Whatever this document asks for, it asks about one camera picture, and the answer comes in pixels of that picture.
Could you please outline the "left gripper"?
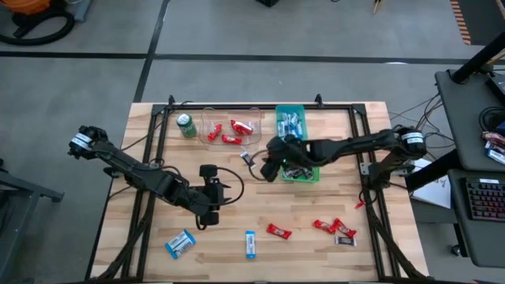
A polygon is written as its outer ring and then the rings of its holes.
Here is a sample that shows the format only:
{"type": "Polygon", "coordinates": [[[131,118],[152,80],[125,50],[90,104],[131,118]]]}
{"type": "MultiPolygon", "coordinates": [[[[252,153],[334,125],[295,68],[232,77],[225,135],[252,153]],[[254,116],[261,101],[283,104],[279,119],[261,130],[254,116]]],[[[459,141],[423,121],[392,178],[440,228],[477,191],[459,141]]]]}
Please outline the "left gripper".
{"type": "Polygon", "coordinates": [[[229,197],[225,197],[224,185],[217,178],[218,167],[216,165],[202,165],[200,176],[204,179],[204,185],[188,187],[185,192],[188,199],[186,209],[195,215],[206,215],[211,211],[218,211],[224,206],[229,197]]]}

